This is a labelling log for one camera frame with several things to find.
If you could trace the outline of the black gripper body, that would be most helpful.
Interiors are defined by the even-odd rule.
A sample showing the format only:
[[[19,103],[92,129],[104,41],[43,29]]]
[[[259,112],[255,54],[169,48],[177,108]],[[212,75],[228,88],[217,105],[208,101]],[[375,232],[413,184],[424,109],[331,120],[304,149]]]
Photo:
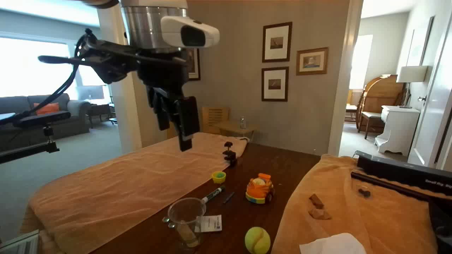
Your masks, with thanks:
[[[160,99],[180,99],[184,96],[183,86],[188,81],[187,54],[142,53],[145,61],[139,62],[139,78],[147,86],[149,103],[162,109]]]

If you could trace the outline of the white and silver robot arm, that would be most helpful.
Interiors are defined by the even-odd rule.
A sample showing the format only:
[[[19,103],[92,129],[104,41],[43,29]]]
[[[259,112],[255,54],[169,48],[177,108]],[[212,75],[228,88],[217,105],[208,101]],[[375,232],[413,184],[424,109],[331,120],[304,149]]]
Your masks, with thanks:
[[[102,41],[85,31],[78,60],[92,67],[105,84],[122,81],[136,71],[147,86],[159,129],[174,126],[180,150],[190,150],[200,132],[200,118],[197,99],[183,92],[190,81],[188,50],[217,46],[221,31],[191,19],[187,0],[88,0],[87,5],[99,9],[119,5],[128,44]]]

